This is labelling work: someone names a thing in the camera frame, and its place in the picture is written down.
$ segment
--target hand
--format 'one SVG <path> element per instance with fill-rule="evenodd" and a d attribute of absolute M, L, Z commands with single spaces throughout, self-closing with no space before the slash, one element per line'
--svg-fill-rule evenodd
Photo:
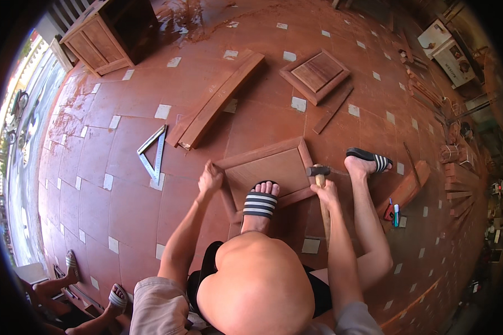
<path fill-rule="evenodd" d="M 224 179 L 224 175 L 220 170 L 212 164 L 209 159 L 205 163 L 205 170 L 200 176 L 200 181 L 197 185 L 200 187 L 200 195 L 212 196 L 218 189 L 220 189 L 221 182 Z"/>
<path fill-rule="evenodd" d="M 339 206 L 339 195 L 337 195 L 337 187 L 333 181 L 326 179 L 324 188 L 312 184 L 311 191 L 319 196 L 319 199 L 329 210 L 333 209 L 334 206 Z"/>

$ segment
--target black and white striped slide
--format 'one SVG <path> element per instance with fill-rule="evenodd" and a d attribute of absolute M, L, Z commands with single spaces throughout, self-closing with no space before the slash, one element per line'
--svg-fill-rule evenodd
<path fill-rule="evenodd" d="M 267 181 L 269 180 L 261 181 L 257 184 L 265 183 Z M 242 214 L 267 217 L 271 219 L 277 203 L 278 197 L 270 193 L 256 192 L 254 189 L 252 191 L 249 191 L 248 195 L 246 196 Z"/>
<path fill-rule="evenodd" d="M 366 161 L 375 161 L 376 162 L 375 172 L 384 171 L 387 168 L 388 164 L 391 164 L 391 166 L 393 167 L 393 161 L 391 161 L 391 159 L 389 159 L 388 157 L 380 156 L 360 148 L 354 148 L 354 147 L 348 148 L 347 156 L 356 156 L 357 158 L 361 158 Z"/>

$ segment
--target black shorts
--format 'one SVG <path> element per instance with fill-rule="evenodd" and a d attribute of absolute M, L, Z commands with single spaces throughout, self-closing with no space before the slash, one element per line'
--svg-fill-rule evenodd
<path fill-rule="evenodd" d="M 218 271 L 215 264 L 216 252 L 222 244 L 224 243 L 221 241 L 211 243 L 205 251 L 203 263 L 201 264 L 201 270 L 192 272 L 192 274 L 188 277 L 187 296 L 190 300 L 192 312 L 197 313 L 197 315 L 201 316 L 201 318 L 203 318 L 203 316 L 197 306 L 197 290 L 199 289 L 203 279 Z M 307 277 L 309 278 L 309 282 L 311 283 L 311 288 L 313 289 L 313 294 L 315 296 L 315 313 L 313 314 L 313 318 L 316 318 L 331 309 L 330 287 L 325 282 L 311 274 L 314 269 L 306 265 L 302 266 L 307 273 Z"/>

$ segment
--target hammer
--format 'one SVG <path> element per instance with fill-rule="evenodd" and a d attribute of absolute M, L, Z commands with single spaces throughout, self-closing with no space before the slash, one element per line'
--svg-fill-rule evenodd
<path fill-rule="evenodd" d="M 330 168 L 321 164 L 315 164 L 306 169 L 308 177 L 315 177 L 315 183 L 318 187 L 323 188 L 326 185 L 324 176 L 330 174 Z M 322 214 L 322 223 L 324 224 L 324 236 L 326 237 L 326 248 L 330 246 L 330 212 L 326 205 L 320 202 L 320 212 Z"/>

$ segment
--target wooden cabinet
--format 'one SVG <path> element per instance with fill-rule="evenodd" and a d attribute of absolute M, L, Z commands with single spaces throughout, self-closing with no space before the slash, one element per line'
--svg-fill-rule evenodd
<path fill-rule="evenodd" d="M 96 76 L 134 66 L 159 24 L 148 0 L 95 0 L 60 43 Z"/>

